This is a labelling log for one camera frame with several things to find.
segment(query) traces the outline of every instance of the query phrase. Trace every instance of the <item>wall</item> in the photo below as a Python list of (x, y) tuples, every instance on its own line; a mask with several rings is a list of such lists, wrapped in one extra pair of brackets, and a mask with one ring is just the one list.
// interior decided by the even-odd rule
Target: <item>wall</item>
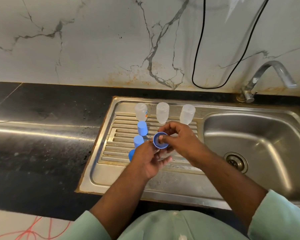
[[(207, 0), (195, 70), (200, 86), (228, 77), (264, 0)], [(203, 0), (0, 0), (0, 81), (201, 90), (191, 83)], [(237, 92), (281, 61), (298, 88), (268, 69), (256, 89), (300, 96), (300, 0), (270, 0), (244, 60), (211, 92)]]

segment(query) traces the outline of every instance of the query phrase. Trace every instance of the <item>blue cap in hand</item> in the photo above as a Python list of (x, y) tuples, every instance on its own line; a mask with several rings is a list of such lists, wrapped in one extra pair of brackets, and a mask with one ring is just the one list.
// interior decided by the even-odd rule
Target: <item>blue cap in hand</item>
[(129, 157), (129, 160), (131, 161), (132, 160), (132, 157), (133, 157), (133, 155), (134, 155), (134, 151), (135, 151), (136, 149), (132, 149), (131, 151), (129, 151), (129, 154), (128, 154), (128, 157)]
[(137, 126), (138, 126), (138, 134), (140, 136), (145, 136), (148, 134), (147, 123), (145, 121), (139, 121)]
[(158, 132), (153, 136), (153, 144), (155, 145), (156, 148), (165, 149), (169, 145), (168, 143), (159, 143), (159, 141), (158, 141), (159, 136), (162, 136), (162, 135), (168, 135), (168, 134), (165, 132)]
[(135, 136), (133, 138), (133, 143), (134, 143), (134, 147), (137, 148), (138, 146), (140, 146), (142, 143), (144, 143), (144, 139), (142, 136)]

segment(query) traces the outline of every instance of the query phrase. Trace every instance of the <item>hand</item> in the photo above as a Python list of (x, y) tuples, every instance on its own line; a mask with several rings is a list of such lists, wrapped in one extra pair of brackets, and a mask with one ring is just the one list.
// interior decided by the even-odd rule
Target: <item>hand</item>
[(186, 158), (191, 165), (201, 168), (204, 158), (214, 157), (216, 154), (204, 145), (193, 133), (188, 125), (181, 124), (176, 121), (170, 121), (161, 128), (158, 132), (165, 132), (168, 135), (159, 136), (160, 143), (168, 143), (181, 156)]
[(159, 169), (163, 168), (163, 166), (172, 160), (172, 157), (169, 156), (159, 161), (167, 150), (162, 149), (158, 152), (157, 150), (152, 140), (145, 141), (136, 148), (132, 157), (131, 166), (135, 167), (135, 170), (139, 170), (145, 176), (146, 180), (156, 176)]

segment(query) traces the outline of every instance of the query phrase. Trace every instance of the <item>black cable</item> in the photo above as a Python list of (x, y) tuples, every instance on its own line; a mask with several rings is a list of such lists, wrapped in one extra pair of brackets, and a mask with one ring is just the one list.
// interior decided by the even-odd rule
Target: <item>black cable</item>
[(247, 52), (247, 49), (248, 49), (248, 46), (249, 46), (249, 43), (250, 43), (250, 40), (251, 40), (251, 37), (252, 37), (252, 34), (253, 34), (253, 31), (254, 31), (254, 28), (256, 27), (258, 21), (259, 21), (259, 18), (264, 10), (264, 8), (266, 7), (267, 3), (268, 3), (269, 0), (265, 0), (264, 1), (264, 5), (262, 7), (262, 9), (260, 10), (259, 12), (259, 15), (258, 17), (256, 18), (256, 21), (252, 27), (252, 30), (251, 30), (251, 33), (250, 33), (250, 36), (249, 36), (249, 39), (248, 39), (248, 42), (247, 42), (247, 46), (246, 48), (244, 49), (244, 52), (243, 52), (243, 55), (241, 56), (240, 60), (237, 62), (236, 66), (233, 68), (232, 72), (230, 73), (230, 75), (228, 76), (227, 80), (220, 86), (217, 86), (217, 87), (210, 87), (210, 88), (205, 88), (205, 87), (200, 87), (198, 86), (197, 84), (195, 84), (195, 82), (193, 81), (193, 76), (195, 74), (195, 68), (196, 68), (196, 61), (197, 61), (197, 56), (198, 56), (198, 52), (199, 52), (199, 47), (200, 47), (200, 43), (201, 43), (201, 40), (202, 40), (202, 35), (204, 33), (204, 23), (205, 23), (205, 19), (206, 19), (206, 0), (203, 0), (203, 21), (202, 21), (202, 29), (201, 29), (201, 35), (200, 35), (200, 39), (199, 39), (199, 43), (198, 43), (198, 47), (197, 47), (197, 52), (195, 53), (195, 58), (194, 58), (194, 64), (193, 64), (193, 72), (192, 72), (192, 83), (198, 87), (198, 88), (202, 88), (202, 89), (216, 89), (216, 88), (221, 88), (223, 87), (229, 80), (229, 78), (231, 77), (232, 73), (235, 71), (235, 69), (237, 68), (237, 66), (239, 65), (239, 63), (242, 61), (242, 59), (244, 58), (244, 55), (246, 54)]

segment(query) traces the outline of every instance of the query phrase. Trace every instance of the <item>stainless steel sink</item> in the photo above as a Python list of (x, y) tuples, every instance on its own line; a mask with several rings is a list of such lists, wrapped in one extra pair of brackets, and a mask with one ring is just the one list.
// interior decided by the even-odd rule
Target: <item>stainless steel sink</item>
[[(300, 207), (300, 110), (248, 104), (218, 104), (115, 97), (89, 162), (79, 191), (103, 194), (129, 163), (137, 135), (134, 106), (148, 105), (150, 139), (161, 126), (155, 117), (159, 102), (170, 105), (169, 120), (178, 121), (190, 103), (196, 113), (190, 127), (210, 149), (267, 189), (273, 189)], [(146, 186), (143, 199), (230, 209), (200, 170), (172, 153), (172, 162)]]

